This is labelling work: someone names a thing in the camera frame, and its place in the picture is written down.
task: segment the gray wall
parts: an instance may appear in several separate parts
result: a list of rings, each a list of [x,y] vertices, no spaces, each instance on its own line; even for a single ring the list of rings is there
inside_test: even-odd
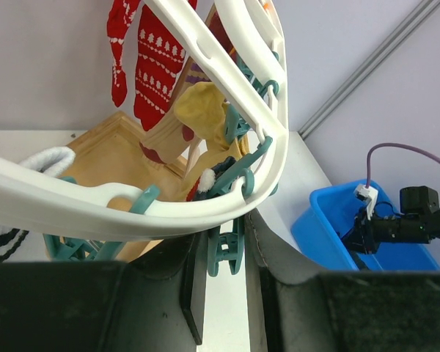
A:
[[[306,140],[332,183],[365,177],[367,151],[412,144],[440,156],[440,8]],[[405,150],[378,150],[372,179],[399,204],[399,189],[439,192],[440,166]],[[440,262],[440,245],[430,245]]]

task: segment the white connector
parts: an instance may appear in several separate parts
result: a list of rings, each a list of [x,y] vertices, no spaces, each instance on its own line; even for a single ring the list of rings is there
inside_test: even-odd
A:
[[[368,188],[365,185],[358,185],[353,192],[357,198],[367,204],[367,218],[371,220],[373,211],[375,210],[376,200],[378,198],[378,190],[369,186]]]

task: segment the wooden box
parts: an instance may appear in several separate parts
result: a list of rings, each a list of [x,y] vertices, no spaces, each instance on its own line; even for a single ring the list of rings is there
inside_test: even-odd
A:
[[[170,165],[148,161],[139,146],[143,135],[140,123],[121,111],[117,112],[69,143],[68,147],[75,151],[76,159],[62,176],[72,176],[79,185],[87,187],[110,182],[140,189],[157,185],[161,191],[158,200],[173,200],[186,170],[186,159],[179,157]],[[108,207],[127,211],[131,203],[116,198],[110,201]],[[159,242],[129,242],[117,259],[133,260]]]

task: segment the white wall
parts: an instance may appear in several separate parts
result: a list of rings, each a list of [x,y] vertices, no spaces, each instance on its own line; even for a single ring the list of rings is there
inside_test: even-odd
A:
[[[202,17],[212,3],[199,0]],[[111,5],[0,0],[0,129],[88,129],[116,111],[106,36]],[[124,47],[129,94],[123,108],[130,113],[139,16]]]
[[[287,37],[292,131],[418,1],[275,0]],[[199,0],[202,17],[212,3]],[[106,38],[111,4],[0,0],[0,129],[87,129],[115,111]],[[129,93],[122,108],[130,114],[139,14],[124,47]]]
[[[380,142],[413,144],[440,156],[440,8],[308,139],[332,183],[365,177]],[[405,150],[375,152],[372,178],[399,204],[399,190],[427,185],[440,196],[440,166]],[[430,245],[440,262],[440,245]]]

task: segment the yellow cloth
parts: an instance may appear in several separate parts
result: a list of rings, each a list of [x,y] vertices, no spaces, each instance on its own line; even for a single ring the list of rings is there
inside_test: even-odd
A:
[[[209,169],[232,156],[239,160],[249,152],[247,136],[228,145],[225,135],[227,104],[215,84],[199,82],[189,87],[173,105],[174,114],[201,139],[205,139],[207,152],[203,153],[181,183],[178,200],[186,200],[189,191],[205,169]]]

